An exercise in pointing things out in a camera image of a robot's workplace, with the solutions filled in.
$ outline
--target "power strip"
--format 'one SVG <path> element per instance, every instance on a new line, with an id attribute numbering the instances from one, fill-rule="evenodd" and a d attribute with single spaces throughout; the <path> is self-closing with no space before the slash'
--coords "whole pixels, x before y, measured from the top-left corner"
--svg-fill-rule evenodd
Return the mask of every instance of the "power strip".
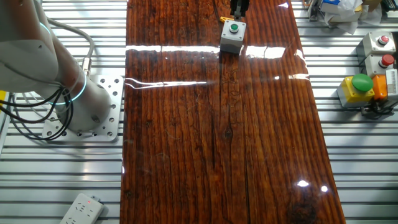
<path id="1" fill-rule="evenodd" d="M 79 194 L 60 224 L 94 224 L 103 209 L 103 204 Z"/>

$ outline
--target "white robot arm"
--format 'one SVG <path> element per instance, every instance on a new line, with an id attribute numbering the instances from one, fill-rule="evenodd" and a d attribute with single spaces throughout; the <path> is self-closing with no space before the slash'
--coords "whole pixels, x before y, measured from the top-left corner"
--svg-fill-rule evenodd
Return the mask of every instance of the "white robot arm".
<path id="1" fill-rule="evenodd" d="M 74 132 L 99 126 L 111 108 L 109 94 L 93 83 L 53 34 L 41 4 L 34 0 L 0 0 L 0 90 L 35 91 L 47 99 L 59 86 L 70 92 Z M 63 123 L 63 97 L 51 100 Z"/>

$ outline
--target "red button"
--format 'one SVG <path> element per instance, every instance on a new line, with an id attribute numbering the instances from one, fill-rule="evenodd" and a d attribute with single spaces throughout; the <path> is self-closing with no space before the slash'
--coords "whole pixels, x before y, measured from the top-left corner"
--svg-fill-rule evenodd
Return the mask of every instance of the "red button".
<path id="1" fill-rule="evenodd" d="M 381 58 L 381 63 L 385 66 L 392 65 L 394 63 L 394 57 L 392 55 L 384 55 Z"/>
<path id="2" fill-rule="evenodd" d="M 390 41 L 390 38 L 388 38 L 388 36 L 381 36 L 380 38 L 384 42 L 389 42 Z"/>
<path id="3" fill-rule="evenodd" d="M 390 41 L 390 38 L 388 38 L 388 36 L 381 36 L 380 38 L 379 38 L 379 43 L 381 44 L 381 45 L 386 45 L 388 42 Z"/>

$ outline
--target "aluminum profile table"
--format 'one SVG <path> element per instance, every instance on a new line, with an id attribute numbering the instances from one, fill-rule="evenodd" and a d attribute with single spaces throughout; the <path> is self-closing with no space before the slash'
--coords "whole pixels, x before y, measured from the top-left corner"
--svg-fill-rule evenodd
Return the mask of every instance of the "aluminum profile table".
<path id="1" fill-rule="evenodd" d="M 126 1 L 48 0 L 43 7 L 49 17 L 93 36 L 92 74 L 125 74 Z M 288 7 L 296 16 L 347 223 L 398 223 L 398 114 L 366 120 L 344 111 L 335 91 L 343 77 L 359 72 L 354 48 L 362 37 L 374 30 L 398 31 L 398 13 L 389 12 L 379 27 L 361 24 L 350 35 L 309 22 L 301 1 Z M 54 32 L 76 58 L 84 57 L 84 38 L 57 27 Z M 21 114 L 37 118 L 29 110 Z M 42 126 L 31 124 L 38 134 Z M 123 121 L 119 127 L 116 143 L 73 147 L 38 145 L 10 126 L 0 160 L 0 223 L 59 223 L 79 193 L 106 205 L 98 223 L 119 223 Z"/>

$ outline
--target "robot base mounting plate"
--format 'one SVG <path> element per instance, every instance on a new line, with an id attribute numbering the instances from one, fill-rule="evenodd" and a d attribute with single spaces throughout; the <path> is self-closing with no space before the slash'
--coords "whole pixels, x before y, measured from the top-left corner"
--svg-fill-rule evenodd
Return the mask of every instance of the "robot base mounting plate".
<path id="1" fill-rule="evenodd" d="M 59 138 L 51 141 L 52 143 L 99 143 L 116 142 L 118 140 L 119 120 L 121 114 L 121 103 L 123 96 L 124 78 L 120 76 L 109 75 L 90 75 L 90 79 L 101 85 L 111 97 L 111 110 L 108 117 L 97 128 L 90 131 L 75 133 L 67 129 Z M 60 121 L 46 120 L 43 129 L 43 137 L 56 133 L 62 127 Z"/>

